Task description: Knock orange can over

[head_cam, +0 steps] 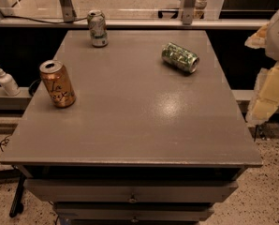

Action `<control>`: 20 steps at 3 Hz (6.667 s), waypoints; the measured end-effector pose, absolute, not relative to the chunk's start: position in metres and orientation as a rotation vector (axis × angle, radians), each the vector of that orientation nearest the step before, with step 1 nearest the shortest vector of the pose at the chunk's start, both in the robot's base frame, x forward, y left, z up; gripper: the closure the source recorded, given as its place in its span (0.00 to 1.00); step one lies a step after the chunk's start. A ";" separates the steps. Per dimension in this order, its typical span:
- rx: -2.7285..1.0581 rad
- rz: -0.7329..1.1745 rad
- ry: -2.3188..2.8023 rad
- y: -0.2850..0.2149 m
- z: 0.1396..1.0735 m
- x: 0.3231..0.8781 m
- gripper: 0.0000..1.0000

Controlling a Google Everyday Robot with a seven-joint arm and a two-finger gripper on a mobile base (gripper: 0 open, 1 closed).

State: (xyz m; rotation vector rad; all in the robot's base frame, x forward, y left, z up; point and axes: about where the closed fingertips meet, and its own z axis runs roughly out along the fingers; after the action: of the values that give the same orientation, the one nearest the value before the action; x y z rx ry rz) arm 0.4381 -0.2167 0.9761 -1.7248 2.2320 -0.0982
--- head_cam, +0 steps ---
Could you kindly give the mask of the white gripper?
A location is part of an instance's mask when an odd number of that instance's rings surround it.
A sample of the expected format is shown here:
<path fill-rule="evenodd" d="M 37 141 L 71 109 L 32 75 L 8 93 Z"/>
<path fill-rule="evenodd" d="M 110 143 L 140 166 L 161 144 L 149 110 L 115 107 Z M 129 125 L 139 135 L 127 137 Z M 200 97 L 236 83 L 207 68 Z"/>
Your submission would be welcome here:
<path fill-rule="evenodd" d="M 279 9 L 269 24 L 261 26 L 245 42 L 246 47 L 265 49 L 268 57 L 279 61 Z M 254 93 L 245 116 L 250 126 L 267 122 L 279 108 L 279 62 L 272 68 L 262 68 L 257 74 Z"/>

